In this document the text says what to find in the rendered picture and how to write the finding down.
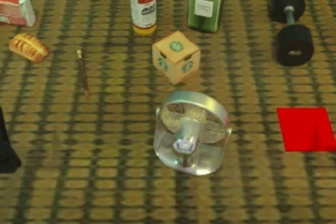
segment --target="starbucks logo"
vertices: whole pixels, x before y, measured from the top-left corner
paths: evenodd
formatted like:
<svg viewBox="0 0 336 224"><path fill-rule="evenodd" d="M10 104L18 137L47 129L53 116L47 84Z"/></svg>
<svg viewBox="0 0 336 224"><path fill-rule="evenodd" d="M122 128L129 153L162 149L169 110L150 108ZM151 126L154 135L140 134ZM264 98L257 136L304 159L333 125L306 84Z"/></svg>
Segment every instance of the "starbucks logo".
<svg viewBox="0 0 336 224"><path fill-rule="evenodd" d="M193 68L194 62L193 61L188 61L186 64L183 65L182 67L182 72L187 73Z"/></svg>
<svg viewBox="0 0 336 224"><path fill-rule="evenodd" d="M168 70L167 63L161 58L159 58L157 60L158 60L159 66L161 67L162 71L167 72L167 70Z"/></svg>
<svg viewBox="0 0 336 224"><path fill-rule="evenodd" d="M183 45L181 42L173 41L169 44L170 49L172 49L174 52L180 52L183 50Z"/></svg>

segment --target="table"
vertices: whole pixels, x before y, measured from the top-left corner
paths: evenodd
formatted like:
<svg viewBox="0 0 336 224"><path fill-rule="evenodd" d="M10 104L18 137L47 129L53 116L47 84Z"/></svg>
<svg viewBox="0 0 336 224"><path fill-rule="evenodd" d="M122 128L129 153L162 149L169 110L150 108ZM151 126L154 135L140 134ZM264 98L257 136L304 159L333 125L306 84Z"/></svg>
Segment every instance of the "table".
<svg viewBox="0 0 336 224"><path fill-rule="evenodd" d="M272 60L283 25L269 22L267 0L226 0L216 34L187 28L187 0L158 0L148 37L132 32L128 0L32 2L34 27L0 29L0 104L24 163L0 177L1 224L335 223L336 156L285 154L276 107L324 106L335 122L336 0L307 0L301 23L316 53L298 68ZM152 67L151 45L177 29L200 46L202 63L173 87ZM8 51L21 31L48 45L43 63ZM216 173L192 177L155 156L154 112L173 90L206 93L230 112Z"/></svg>

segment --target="carton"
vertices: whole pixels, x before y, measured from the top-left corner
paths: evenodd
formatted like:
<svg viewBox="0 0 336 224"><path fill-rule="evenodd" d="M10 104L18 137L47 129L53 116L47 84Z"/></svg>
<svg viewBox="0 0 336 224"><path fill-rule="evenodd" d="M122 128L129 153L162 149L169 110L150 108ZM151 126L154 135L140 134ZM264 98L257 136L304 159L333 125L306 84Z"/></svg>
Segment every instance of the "carton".
<svg viewBox="0 0 336 224"><path fill-rule="evenodd" d="M183 33L176 31L152 46L153 65L172 85L197 72L201 51Z"/></svg>
<svg viewBox="0 0 336 224"><path fill-rule="evenodd" d="M0 23L33 26L35 20L30 0L0 0Z"/></svg>

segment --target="red envelope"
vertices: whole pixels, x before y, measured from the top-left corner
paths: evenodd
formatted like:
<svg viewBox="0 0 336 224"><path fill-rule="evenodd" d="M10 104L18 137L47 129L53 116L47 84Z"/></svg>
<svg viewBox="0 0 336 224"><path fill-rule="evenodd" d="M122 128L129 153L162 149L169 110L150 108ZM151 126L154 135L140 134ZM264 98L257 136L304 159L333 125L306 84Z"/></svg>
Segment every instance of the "red envelope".
<svg viewBox="0 0 336 224"><path fill-rule="evenodd" d="M277 108L286 152L336 152L325 108Z"/></svg>

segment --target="bread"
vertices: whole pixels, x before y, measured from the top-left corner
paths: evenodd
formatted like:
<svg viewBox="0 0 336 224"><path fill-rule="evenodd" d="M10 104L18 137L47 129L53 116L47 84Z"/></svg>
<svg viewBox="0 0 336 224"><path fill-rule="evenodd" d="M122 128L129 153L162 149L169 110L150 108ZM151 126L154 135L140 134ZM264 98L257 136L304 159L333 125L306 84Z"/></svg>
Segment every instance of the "bread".
<svg viewBox="0 0 336 224"><path fill-rule="evenodd" d="M29 34L17 34L9 42L10 51L38 63L49 54L48 48L38 39Z"/></svg>

